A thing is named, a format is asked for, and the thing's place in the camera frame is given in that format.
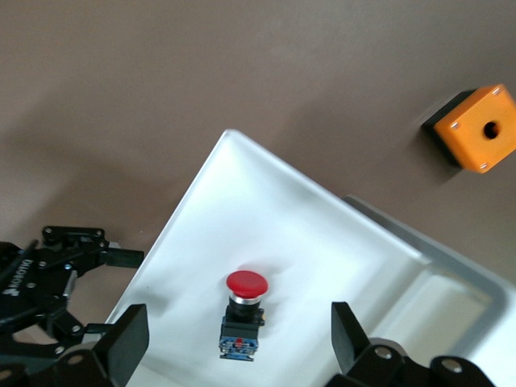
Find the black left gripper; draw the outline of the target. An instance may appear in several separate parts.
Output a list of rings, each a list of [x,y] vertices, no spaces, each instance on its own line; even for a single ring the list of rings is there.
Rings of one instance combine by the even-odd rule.
[[[1,243],[1,333],[38,325],[56,341],[40,344],[40,357],[94,349],[114,324],[84,325],[68,312],[77,275],[103,265],[138,268],[144,252],[112,247],[101,228],[45,226],[42,237],[41,248]]]

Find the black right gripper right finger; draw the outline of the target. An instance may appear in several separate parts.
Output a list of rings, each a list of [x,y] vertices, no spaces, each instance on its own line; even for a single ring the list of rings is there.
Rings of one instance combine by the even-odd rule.
[[[346,302],[331,304],[331,343],[341,372],[328,386],[492,386],[474,363],[436,356],[422,366],[397,343],[370,339]]]

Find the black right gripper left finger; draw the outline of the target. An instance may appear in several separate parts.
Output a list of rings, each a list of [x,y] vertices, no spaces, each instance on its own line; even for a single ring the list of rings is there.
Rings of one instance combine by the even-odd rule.
[[[53,343],[1,334],[2,386],[125,386],[149,345],[144,304],[129,306],[114,323],[91,323]]]

